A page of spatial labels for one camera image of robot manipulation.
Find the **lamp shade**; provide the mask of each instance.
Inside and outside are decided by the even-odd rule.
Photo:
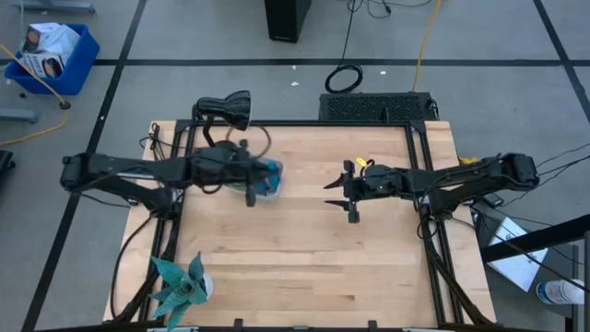
[[[237,91],[225,99],[204,97],[196,102],[197,110],[206,116],[223,118],[228,125],[246,130],[250,124],[252,100],[250,91]]]

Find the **white pot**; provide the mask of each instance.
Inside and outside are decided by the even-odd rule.
[[[209,298],[213,295],[213,279],[205,272],[203,280],[205,281],[206,299],[209,301]]]

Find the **metal grate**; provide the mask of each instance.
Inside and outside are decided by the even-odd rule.
[[[384,108],[390,121],[435,120],[427,103],[430,93],[324,94],[320,120],[380,120]]]

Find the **blue bin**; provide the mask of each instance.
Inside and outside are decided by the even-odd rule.
[[[84,81],[88,77],[92,64],[94,64],[94,60],[96,60],[99,54],[100,46],[90,35],[88,26],[84,24],[68,24],[67,26],[80,35],[76,48],[72,55],[70,55],[67,64],[65,64],[62,75],[56,78],[44,77],[42,80],[59,94],[77,95],[82,90],[82,86],[84,86]],[[14,79],[31,93],[51,93],[14,60],[6,69],[4,76]]]

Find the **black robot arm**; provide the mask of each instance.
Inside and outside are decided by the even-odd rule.
[[[438,171],[391,168],[376,165],[373,160],[360,171],[360,177],[354,177],[352,161],[345,160],[344,169],[346,172],[325,189],[342,186],[348,200],[326,202],[348,211],[349,222],[359,222],[356,205],[361,200],[386,197],[414,200],[416,209],[426,205],[434,218],[449,219],[464,201],[502,189],[529,191],[539,183],[533,159],[515,153]]]
[[[245,183],[246,204],[253,207],[254,185],[274,172],[250,155],[245,140],[239,147],[229,141],[220,141],[214,148],[197,148],[185,158],[149,161],[83,153],[65,157],[64,165],[60,183],[66,190],[99,189],[141,202],[154,216],[161,218],[170,217],[177,190],[190,185],[203,188]],[[163,186],[148,189],[126,179],[155,180]]]

